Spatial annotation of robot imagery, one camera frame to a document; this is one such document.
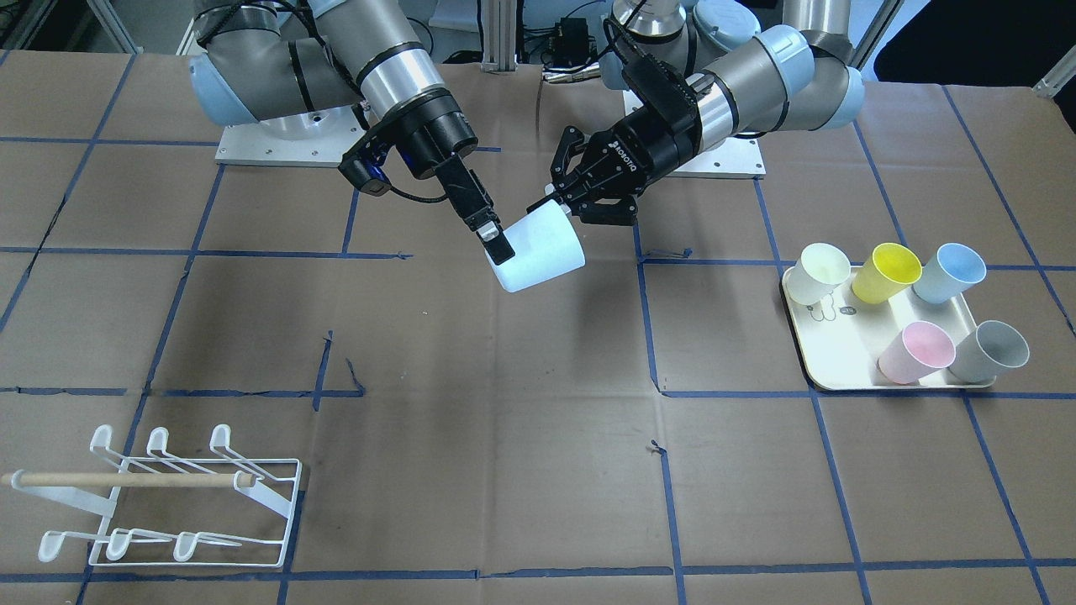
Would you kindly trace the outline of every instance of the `tray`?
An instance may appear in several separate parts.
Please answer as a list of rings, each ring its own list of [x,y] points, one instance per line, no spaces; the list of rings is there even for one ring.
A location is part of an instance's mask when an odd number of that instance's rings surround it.
[[[880,305],[867,305],[852,294],[852,276],[817,305],[805,307],[784,292],[789,269],[781,277],[781,294],[799,344],[799,356],[811,380],[826,391],[922,391],[934,389],[985,389],[994,383],[965,382],[948,369],[928,375],[911,384],[895,384],[878,370],[878,357],[901,329],[917,320],[939,325],[960,343],[977,325],[963,295],[942,305],[920,299],[911,291],[896,294]]]

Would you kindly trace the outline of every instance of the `wooden dowel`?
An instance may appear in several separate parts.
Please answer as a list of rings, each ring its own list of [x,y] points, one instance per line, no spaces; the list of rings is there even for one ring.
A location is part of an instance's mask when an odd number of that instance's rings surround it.
[[[230,488],[239,476],[240,488],[254,487],[254,475],[204,473],[23,473],[19,484],[26,488]],[[11,484],[13,473],[0,476],[0,482]]]

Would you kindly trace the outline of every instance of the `light blue cup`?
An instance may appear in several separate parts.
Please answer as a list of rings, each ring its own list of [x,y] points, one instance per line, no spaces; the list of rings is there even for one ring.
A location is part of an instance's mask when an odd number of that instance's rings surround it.
[[[923,276],[912,285],[928,302],[939,305],[987,277],[987,264],[974,250],[962,243],[946,243],[923,267]]]

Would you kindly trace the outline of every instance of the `white mounting plate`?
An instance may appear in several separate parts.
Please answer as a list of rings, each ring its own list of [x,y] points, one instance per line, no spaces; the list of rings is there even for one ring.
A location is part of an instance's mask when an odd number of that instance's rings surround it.
[[[641,107],[639,98],[624,90],[624,115]],[[730,137],[710,151],[703,152],[691,161],[674,170],[669,177],[699,177],[703,179],[754,179],[766,173],[762,150],[758,140]]]
[[[314,112],[331,114],[331,123],[305,139],[282,139],[265,123],[227,126],[216,147],[216,163],[336,168],[343,153],[363,136],[355,115],[343,109],[345,111]]]
[[[948,369],[935,371],[911,384],[894,384],[878,370],[878,357],[902,329],[914,321],[929,321],[960,342],[975,329],[975,318],[963,294],[932,305],[906,289],[879,305],[867,305],[852,294],[852,276],[816,305],[790,299],[784,290],[789,269],[781,278],[784,305],[799,343],[799,355],[811,380],[826,391],[908,391],[985,389],[994,383],[965,382]]]

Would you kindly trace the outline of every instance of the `cup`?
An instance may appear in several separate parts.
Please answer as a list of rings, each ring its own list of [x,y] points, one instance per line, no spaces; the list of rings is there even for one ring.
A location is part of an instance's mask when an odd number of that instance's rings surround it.
[[[923,267],[923,277],[911,286],[928,302],[940,305],[987,277],[987,264],[962,243],[945,243]]]
[[[812,243],[789,271],[784,292],[801,305],[813,305],[845,283],[852,273],[848,256],[835,245]]]
[[[1005,322],[988,320],[957,346],[949,371],[966,382],[983,382],[1022,367],[1031,358],[1028,341]]]
[[[860,300],[878,305],[916,283],[923,266],[916,253],[898,243],[881,243],[852,280],[852,293]]]
[[[508,292],[519,292],[586,264],[576,229],[555,200],[539,206],[505,229],[505,237],[515,256],[500,265],[494,265],[489,254],[485,259]]]
[[[897,384],[910,384],[949,367],[955,354],[944,329],[931,322],[911,322],[878,357],[878,369]]]

